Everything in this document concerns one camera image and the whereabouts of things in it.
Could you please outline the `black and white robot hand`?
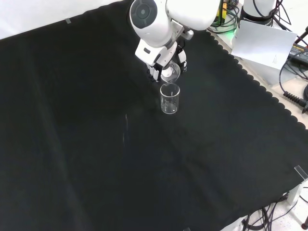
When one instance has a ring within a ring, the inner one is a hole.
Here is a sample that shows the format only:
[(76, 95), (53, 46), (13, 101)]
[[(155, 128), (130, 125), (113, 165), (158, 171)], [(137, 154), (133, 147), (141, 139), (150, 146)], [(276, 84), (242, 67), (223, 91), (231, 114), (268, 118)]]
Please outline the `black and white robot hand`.
[(147, 73), (152, 81), (175, 82), (172, 74), (183, 74), (187, 70), (187, 57), (184, 51), (185, 41), (180, 39), (170, 48), (154, 48), (140, 40), (135, 55), (146, 64)]

